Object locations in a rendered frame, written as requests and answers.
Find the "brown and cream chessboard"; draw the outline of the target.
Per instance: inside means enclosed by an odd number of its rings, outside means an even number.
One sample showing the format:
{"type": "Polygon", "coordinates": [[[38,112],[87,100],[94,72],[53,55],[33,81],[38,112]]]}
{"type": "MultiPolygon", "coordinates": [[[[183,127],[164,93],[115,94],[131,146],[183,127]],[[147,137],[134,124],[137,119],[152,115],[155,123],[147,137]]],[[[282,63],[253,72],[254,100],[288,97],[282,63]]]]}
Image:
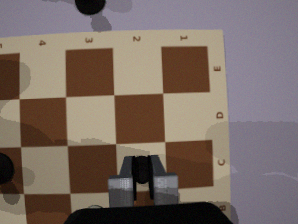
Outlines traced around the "brown and cream chessboard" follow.
{"type": "Polygon", "coordinates": [[[0,38],[0,224],[63,224],[109,208],[125,156],[158,155],[179,204],[231,220],[223,30],[0,38]]]}

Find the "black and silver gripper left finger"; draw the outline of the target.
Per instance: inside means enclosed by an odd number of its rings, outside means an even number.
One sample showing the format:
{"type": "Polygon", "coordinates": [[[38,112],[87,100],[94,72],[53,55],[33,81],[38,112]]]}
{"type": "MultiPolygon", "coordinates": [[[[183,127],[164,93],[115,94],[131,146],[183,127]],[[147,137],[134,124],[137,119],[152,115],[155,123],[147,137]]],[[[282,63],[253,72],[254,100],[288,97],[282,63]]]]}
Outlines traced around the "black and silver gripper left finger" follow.
{"type": "Polygon", "coordinates": [[[134,207],[137,200],[135,156],[125,156],[119,175],[108,179],[109,208],[134,207]]]}

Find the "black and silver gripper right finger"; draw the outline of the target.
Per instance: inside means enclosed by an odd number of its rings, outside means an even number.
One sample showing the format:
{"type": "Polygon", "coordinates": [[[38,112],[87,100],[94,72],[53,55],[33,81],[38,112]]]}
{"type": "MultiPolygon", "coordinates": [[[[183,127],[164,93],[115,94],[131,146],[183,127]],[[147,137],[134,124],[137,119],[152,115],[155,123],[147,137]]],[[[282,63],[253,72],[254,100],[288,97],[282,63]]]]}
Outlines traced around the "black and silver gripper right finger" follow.
{"type": "Polygon", "coordinates": [[[179,204],[176,173],[166,173],[158,155],[147,155],[147,160],[149,193],[154,205],[179,204]]]}

